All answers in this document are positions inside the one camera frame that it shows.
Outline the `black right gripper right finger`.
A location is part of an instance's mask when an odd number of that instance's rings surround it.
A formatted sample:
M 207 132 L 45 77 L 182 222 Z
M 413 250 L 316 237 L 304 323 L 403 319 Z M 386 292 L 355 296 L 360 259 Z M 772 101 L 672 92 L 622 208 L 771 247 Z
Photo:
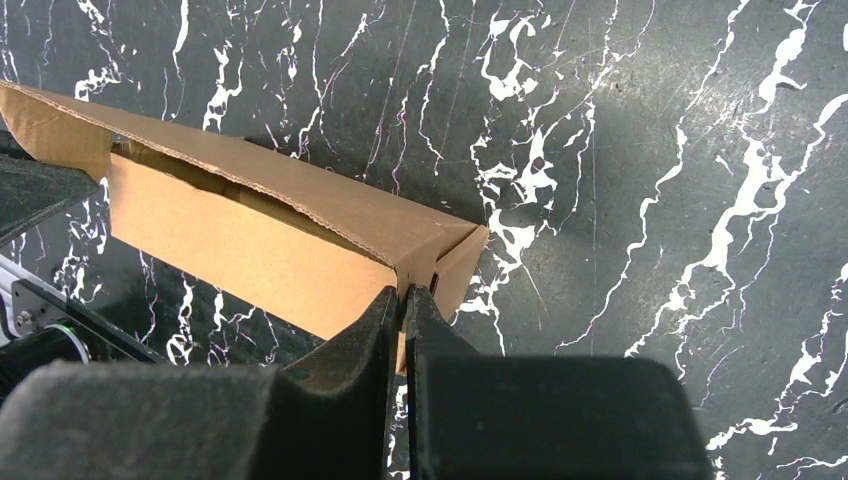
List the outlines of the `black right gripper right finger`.
M 709 479 L 689 399 L 656 361 L 495 356 L 406 297 L 410 473 L 415 479 Z

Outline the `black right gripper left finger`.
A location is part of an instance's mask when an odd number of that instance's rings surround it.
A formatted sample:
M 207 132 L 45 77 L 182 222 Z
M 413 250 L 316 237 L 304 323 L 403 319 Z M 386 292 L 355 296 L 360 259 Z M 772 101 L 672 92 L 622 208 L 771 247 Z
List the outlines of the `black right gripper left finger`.
M 1 407 L 5 479 L 379 479 L 398 295 L 266 367 L 57 360 Z

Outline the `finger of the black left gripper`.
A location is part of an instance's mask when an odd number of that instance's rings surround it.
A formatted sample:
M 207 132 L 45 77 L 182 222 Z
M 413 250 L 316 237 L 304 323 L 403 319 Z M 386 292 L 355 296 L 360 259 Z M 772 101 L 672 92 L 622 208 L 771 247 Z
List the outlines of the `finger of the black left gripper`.
M 97 191 L 86 173 L 34 160 L 14 140 L 1 132 L 1 244 Z

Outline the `brown cardboard box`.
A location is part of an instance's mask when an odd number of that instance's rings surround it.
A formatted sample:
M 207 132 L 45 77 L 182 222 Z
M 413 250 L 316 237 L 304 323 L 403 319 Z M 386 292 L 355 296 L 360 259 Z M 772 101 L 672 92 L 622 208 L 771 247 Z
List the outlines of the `brown cardboard box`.
M 10 82 L 34 160 L 105 191 L 73 292 L 173 365 L 288 364 L 386 287 L 463 302 L 489 231 L 246 140 Z

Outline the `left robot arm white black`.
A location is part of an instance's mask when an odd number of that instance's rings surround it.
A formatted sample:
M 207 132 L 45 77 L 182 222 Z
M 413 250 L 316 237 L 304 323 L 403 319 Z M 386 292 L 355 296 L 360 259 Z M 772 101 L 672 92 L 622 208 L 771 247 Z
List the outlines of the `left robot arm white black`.
M 75 291 L 86 249 L 107 233 L 105 191 L 86 173 L 35 161 L 1 134 L 1 396 L 55 361 L 161 363 Z

